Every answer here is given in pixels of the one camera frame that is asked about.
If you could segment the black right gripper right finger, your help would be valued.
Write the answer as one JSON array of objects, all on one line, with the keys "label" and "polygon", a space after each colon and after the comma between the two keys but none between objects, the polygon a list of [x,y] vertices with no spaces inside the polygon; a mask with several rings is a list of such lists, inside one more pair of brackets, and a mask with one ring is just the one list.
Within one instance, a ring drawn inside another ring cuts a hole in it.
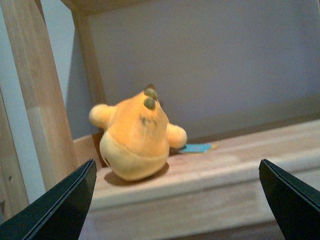
[{"label": "black right gripper right finger", "polygon": [[259,180],[268,205],[286,240],[320,238],[320,191],[267,159]]}]

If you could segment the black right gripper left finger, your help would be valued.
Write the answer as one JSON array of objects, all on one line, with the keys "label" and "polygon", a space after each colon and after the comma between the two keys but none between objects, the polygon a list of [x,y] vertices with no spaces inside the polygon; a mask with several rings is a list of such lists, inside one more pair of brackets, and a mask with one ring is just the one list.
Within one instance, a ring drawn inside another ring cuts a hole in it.
[{"label": "black right gripper left finger", "polygon": [[95,188],[97,166],[89,159],[48,192],[0,226],[2,240],[77,240]]}]

